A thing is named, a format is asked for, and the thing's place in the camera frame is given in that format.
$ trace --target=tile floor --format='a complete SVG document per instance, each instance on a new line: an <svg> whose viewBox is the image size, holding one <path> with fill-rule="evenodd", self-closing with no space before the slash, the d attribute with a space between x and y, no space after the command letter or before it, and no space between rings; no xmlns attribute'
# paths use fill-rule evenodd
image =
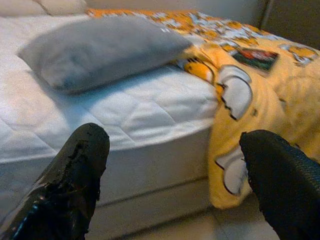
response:
<svg viewBox="0 0 320 240"><path fill-rule="evenodd" d="M119 240L279 240L252 195L240 207L209 209Z"/></svg>

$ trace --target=pillow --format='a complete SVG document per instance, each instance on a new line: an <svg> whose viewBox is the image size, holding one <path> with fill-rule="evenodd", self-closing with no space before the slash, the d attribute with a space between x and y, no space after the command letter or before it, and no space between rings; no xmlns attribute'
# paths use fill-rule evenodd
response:
<svg viewBox="0 0 320 240"><path fill-rule="evenodd" d="M33 0L0 0L0 17L46 14L46 11Z"/></svg>
<svg viewBox="0 0 320 240"><path fill-rule="evenodd" d="M84 14L87 4L84 0L35 0L49 15Z"/></svg>
<svg viewBox="0 0 320 240"><path fill-rule="evenodd" d="M164 25L114 16L38 36L18 56L52 88L73 94L164 65L191 44Z"/></svg>

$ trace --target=bedsheet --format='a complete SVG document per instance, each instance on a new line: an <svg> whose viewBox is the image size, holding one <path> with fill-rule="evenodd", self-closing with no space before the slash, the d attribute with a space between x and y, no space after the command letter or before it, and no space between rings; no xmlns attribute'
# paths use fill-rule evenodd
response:
<svg viewBox="0 0 320 240"><path fill-rule="evenodd" d="M213 86L176 66L70 96L39 81L15 55L34 36L88 18L0 18L0 164L53 157L88 122L110 135L111 151L165 143L211 126Z"/></svg>
<svg viewBox="0 0 320 240"><path fill-rule="evenodd" d="M210 199L215 207L235 207L251 192L239 146L242 132L272 131L320 162L318 50L197 11L89 9L88 14L136 15L194 40L176 64L213 84L219 99L208 154ZM243 48L275 52L279 59L262 74L232 57Z"/></svg>

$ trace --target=yellow blanket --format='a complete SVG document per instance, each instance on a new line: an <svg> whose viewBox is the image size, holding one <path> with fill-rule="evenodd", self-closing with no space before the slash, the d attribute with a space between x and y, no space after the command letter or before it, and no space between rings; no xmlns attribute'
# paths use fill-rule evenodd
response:
<svg viewBox="0 0 320 240"><path fill-rule="evenodd" d="M210 200L225 209L251 192L239 148L242 132L265 129L320 161L319 51L231 20L192 12L89 9L94 17L139 15L196 39L176 63L216 87L220 99L209 143ZM241 48L268 50L279 59L268 76L237 62Z"/></svg>

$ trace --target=gray pillow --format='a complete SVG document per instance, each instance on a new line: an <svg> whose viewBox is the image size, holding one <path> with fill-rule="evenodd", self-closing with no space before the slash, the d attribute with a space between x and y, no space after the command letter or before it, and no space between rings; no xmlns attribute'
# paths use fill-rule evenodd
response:
<svg viewBox="0 0 320 240"><path fill-rule="evenodd" d="M40 35L18 56L52 88L74 94L164 65L190 45L164 25L114 16Z"/></svg>

